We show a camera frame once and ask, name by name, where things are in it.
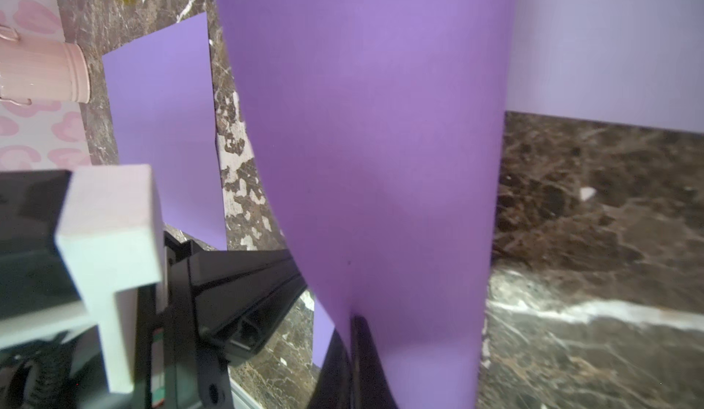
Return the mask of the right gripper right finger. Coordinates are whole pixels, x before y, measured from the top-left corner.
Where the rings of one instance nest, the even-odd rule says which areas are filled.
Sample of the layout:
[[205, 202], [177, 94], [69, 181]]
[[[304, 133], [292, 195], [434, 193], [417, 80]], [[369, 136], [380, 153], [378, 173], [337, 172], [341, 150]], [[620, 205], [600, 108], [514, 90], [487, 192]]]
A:
[[368, 321], [351, 319], [351, 407], [396, 409]]

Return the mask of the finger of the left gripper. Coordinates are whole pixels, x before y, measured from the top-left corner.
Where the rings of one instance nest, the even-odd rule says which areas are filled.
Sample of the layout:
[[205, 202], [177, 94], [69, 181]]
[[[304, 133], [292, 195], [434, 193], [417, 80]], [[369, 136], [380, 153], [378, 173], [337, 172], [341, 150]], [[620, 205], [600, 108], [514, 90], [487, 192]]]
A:
[[262, 351], [307, 288], [287, 249], [198, 252], [189, 274], [198, 335], [232, 365]]

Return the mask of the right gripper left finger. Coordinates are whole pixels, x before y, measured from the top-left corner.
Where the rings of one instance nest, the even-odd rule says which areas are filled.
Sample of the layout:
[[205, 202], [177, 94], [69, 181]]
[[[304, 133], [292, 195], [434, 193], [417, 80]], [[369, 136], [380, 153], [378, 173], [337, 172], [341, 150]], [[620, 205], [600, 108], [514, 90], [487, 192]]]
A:
[[350, 409], [350, 365], [342, 342], [331, 343], [308, 409]]

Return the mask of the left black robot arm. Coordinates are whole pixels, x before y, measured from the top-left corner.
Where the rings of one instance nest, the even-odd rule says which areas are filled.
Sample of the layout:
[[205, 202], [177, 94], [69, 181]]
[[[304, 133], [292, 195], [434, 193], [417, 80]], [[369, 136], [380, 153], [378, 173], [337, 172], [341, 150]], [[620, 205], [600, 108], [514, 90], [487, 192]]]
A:
[[284, 249], [176, 240], [146, 164], [3, 172], [1, 405], [231, 408], [305, 288]]

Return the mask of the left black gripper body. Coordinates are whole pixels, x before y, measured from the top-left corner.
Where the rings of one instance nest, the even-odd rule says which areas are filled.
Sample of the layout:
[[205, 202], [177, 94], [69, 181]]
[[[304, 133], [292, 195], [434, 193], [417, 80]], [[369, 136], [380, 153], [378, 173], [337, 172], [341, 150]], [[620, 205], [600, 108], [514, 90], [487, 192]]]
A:
[[137, 291], [135, 347], [135, 387], [133, 408], [152, 407], [151, 368], [157, 364], [151, 354], [155, 331], [163, 330], [163, 370], [165, 408], [229, 408], [231, 385], [227, 362], [218, 350], [201, 341], [196, 327], [194, 289], [190, 258], [202, 248], [194, 241], [178, 242], [164, 234], [166, 287], [168, 301], [157, 310], [157, 286], [145, 285]]

